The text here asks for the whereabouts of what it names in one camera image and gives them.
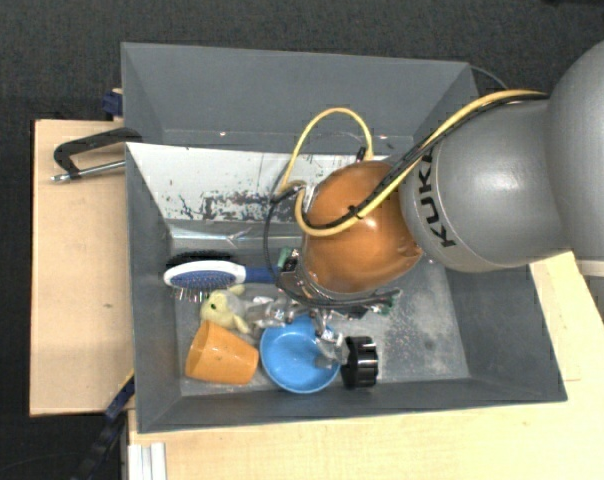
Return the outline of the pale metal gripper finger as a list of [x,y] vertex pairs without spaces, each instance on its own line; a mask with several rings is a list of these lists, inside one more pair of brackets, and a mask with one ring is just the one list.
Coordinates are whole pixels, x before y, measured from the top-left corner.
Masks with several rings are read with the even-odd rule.
[[300,314],[303,306],[288,298],[279,298],[262,303],[250,309],[250,324],[266,329],[291,324]]
[[325,320],[313,322],[315,344],[318,354],[314,359],[316,368],[328,369],[344,364],[344,335],[330,328]]

